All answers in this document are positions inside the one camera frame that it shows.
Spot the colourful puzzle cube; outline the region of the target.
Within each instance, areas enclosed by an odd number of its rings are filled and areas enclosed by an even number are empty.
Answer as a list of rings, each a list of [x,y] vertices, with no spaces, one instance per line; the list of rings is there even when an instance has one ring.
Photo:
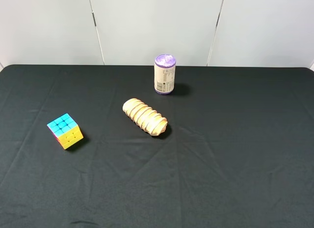
[[[83,134],[78,124],[69,114],[64,114],[49,122],[47,127],[64,150],[83,139]]]

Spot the purple-capped cylindrical container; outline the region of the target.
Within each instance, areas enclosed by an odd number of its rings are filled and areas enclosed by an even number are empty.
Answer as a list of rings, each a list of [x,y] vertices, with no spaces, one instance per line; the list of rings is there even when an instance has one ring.
[[[174,90],[176,59],[169,54],[162,54],[154,62],[154,89],[158,94],[169,94]]]

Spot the black tablecloth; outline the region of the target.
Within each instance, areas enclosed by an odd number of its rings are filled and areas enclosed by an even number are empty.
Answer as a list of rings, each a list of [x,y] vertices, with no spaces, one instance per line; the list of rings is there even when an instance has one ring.
[[[169,95],[151,66],[10,65],[0,73],[3,228],[311,228],[314,73],[183,67]],[[168,121],[151,136],[136,98]],[[64,150],[47,124],[69,114]]]

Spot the ridged tan bread loaf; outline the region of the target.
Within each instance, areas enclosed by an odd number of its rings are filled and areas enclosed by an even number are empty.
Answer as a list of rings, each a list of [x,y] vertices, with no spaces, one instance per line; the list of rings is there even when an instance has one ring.
[[[168,121],[152,107],[139,99],[132,98],[123,104],[123,112],[143,131],[151,136],[165,132]]]

